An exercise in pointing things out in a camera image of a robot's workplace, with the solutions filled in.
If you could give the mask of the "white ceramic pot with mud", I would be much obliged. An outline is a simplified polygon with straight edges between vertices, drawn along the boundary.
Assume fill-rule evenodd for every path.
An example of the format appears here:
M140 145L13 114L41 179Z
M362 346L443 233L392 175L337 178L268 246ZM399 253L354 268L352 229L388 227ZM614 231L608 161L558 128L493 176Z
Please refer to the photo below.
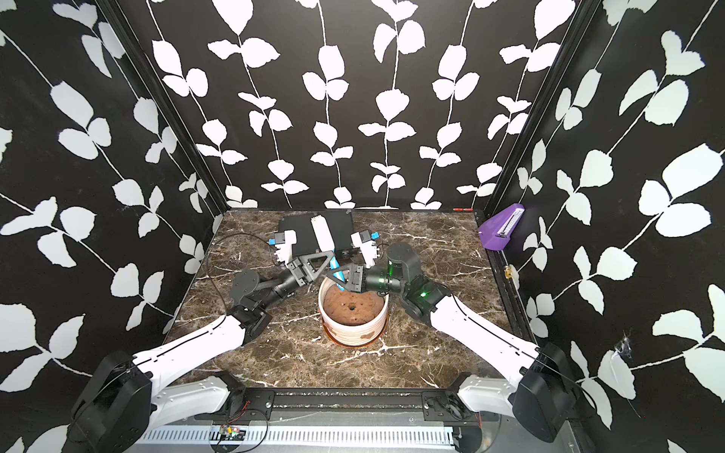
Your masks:
M343 347L374 343L383 334L389 318L389 296L342 291L331 279L323 280L317 304L324 332Z

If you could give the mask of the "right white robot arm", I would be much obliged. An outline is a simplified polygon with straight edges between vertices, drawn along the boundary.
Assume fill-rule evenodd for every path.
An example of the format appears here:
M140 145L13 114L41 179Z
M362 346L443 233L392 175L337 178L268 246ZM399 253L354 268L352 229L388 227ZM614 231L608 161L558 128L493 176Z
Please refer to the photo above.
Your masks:
M521 339L469 309L446 285L427 277L407 243L394 243L383 263L348 264L326 273L345 290L396 294L407 315L475 352L504 378L464 380L458 398L470 410L517 419L537 439L551 443L582 391L566 354L553 344Z

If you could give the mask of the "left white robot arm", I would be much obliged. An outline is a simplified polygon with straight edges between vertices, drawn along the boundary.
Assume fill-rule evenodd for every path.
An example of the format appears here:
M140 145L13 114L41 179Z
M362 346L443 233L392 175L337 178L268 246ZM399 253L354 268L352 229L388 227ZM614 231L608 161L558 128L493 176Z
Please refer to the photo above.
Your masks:
M200 390L176 388L174 381L259 337L269 308L313 283L334 259L332 252L297 257L270 280L245 270L232 283L231 308L209 325L161 347L106 356L71 409L62 451L124 452L157 426L221 409L235 379L214 377Z

